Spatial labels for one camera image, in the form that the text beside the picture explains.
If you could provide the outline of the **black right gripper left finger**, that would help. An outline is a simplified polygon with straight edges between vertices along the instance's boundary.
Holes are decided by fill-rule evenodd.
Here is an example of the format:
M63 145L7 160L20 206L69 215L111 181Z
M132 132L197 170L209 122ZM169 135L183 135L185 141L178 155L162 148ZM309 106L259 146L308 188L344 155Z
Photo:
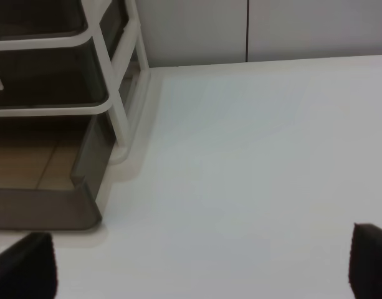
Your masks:
M0 253L0 298L55 298L57 289L50 233L32 232Z

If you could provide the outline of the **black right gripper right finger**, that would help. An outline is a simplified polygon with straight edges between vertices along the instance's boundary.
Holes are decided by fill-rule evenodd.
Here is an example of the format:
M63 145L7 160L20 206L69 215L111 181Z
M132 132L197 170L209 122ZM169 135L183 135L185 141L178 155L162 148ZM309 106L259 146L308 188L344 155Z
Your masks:
M382 229L373 224L355 224L348 271L355 298L382 299Z

